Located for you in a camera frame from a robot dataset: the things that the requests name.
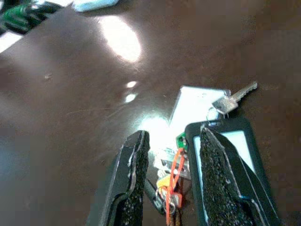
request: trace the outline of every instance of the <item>table surface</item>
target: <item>table surface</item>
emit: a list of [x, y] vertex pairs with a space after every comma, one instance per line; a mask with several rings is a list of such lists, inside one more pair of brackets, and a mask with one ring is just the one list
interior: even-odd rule
[[[182, 85], [253, 80], [231, 117], [251, 122], [280, 216], [300, 223], [301, 16], [296, 1], [268, 2], [67, 7], [1, 53], [1, 224], [83, 225], [125, 138], [147, 129], [158, 148]], [[196, 224], [191, 202], [184, 225]], [[165, 225], [146, 198], [143, 219]]]

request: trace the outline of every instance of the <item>orange strap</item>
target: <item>orange strap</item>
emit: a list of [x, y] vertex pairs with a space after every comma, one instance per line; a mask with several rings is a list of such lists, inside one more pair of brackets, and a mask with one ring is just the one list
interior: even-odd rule
[[170, 182], [169, 182], [169, 186], [167, 187], [167, 194], [166, 194], [166, 225], [169, 226], [169, 222], [170, 222], [170, 209], [169, 209], [169, 200], [170, 200], [170, 196], [174, 193], [174, 187], [177, 184], [178, 180], [179, 180], [179, 176], [181, 173], [181, 170], [183, 168], [184, 165], [184, 156], [181, 155], [181, 160], [180, 160], [180, 164], [179, 164], [179, 168], [178, 168], [178, 172], [177, 175], [174, 178], [174, 170], [177, 164], [177, 160], [179, 155], [184, 151], [184, 148], [179, 148], [177, 154], [174, 156], [174, 161], [173, 161], [173, 165], [171, 167], [171, 173], [170, 173]]

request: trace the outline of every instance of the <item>dark wooden table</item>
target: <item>dark wooden table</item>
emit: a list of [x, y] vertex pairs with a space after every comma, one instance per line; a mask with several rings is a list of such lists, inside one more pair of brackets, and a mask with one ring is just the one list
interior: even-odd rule
[[[158, 137], [153, 122], [166, 125], [181, 85], [234, 91], [253, 80], [259, 89], [232, 116], [250, 120], [280, 215], [300, 225], [298, 2], [69, 7], [1, 53], [1, 225], [83, 225], [124, 139], [148, 127]], [[144, 202], [143, 225], [165, 225]], [[186, 209], [184, 225], [195, 225]]]

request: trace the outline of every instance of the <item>light blue object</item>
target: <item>light blue object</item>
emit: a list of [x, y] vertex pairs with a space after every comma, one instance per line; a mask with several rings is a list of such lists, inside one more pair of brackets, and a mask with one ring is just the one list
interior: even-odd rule
[[90, 11], [98, 8], [114, 6], [119, 0], [75, 0], [73, 9], [78, 12]]

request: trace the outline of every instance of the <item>silver key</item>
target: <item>silver key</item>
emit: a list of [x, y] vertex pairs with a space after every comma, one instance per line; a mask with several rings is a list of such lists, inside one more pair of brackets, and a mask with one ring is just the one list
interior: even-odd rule
[[248, 92], [257, 88], [257, 82], [250, 83], [245, 88], [236, 92], [230, 97], [223, 96], [212, 103], [213, 107], [221, 114], [228, 114], [230, 111], [238, 107], [238, 101], [243, 98]]

